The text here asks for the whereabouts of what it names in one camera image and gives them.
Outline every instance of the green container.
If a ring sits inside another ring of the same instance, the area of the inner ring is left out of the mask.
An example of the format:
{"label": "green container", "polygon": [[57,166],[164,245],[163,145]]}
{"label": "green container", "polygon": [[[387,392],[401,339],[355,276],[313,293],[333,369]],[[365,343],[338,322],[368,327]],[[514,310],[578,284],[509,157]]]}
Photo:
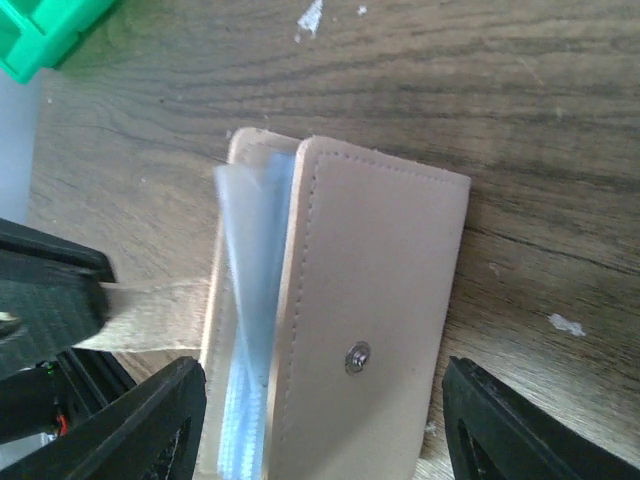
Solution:
{"label": "green container", "polygon": [[114,0],[0,0],[0,66],[20,83],[54,67]]}

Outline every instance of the wood grain surface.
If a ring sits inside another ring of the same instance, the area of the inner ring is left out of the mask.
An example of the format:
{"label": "wood grain surface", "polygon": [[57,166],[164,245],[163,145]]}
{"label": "wood grain surface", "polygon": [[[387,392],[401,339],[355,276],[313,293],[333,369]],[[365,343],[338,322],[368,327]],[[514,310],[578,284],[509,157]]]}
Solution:
{"label": "wood grain surface", "polygon": [[[452,477],[449,355],[640,467],[640,3],[326,0],[297,43],[309,3],[123,2],[46,75],[31,225],[103,250],[123,281],[205,276],[211,171],[245,125],[464,173],[416,478]],[[125,360],[141,379],[174,355]]]}

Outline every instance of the translucent plastic sheet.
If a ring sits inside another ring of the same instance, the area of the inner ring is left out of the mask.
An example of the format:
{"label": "translucent plastic sheet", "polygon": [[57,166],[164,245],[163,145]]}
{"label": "translucent plastic sheet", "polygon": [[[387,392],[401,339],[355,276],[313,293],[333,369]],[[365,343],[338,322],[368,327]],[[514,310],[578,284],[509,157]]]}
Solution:
{"label": "translucent plastic sheet", "polygon": [[294,155],[266,168],[226,165],[214,175],[238,311],[220,438],[225,480],[259,480],[267,386],[289,215]]}

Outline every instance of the wallet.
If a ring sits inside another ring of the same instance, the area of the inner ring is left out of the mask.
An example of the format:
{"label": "wallet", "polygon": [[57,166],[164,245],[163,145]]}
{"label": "wallet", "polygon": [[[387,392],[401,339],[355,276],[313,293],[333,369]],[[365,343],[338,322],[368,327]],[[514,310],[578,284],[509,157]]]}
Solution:
{"label": "wallet", "polygon": [[412,478],[470,179],[253,128],[221,168],[195,478]]}

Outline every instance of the wallet flap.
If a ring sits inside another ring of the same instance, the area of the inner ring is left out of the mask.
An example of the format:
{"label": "wallet flap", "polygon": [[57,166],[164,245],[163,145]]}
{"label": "wallet flap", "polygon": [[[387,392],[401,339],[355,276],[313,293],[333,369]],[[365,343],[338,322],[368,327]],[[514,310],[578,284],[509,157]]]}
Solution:
{"label": "wallet flap", "polygon": [[[266,130],[243,128],[238,130],[231,140],[227,161],[229,164],[264,167],[274,154],[293,153],[299,144],[299,140]],[[200,363],[207,377],[207,407],[196,467],[196,478],[202,479],[218,478],[216,472],[219,441],[237,325],[237,311],[221,217],[218,221],[215,245],[211,289],[200,350]]]}
{"label": "wallet flap", "polygon": [[[412,477],[469,188],[462,175],[336,140],[300,145],[269,382],[269,480]],[[349,374],[354,360],[366,364]]]}

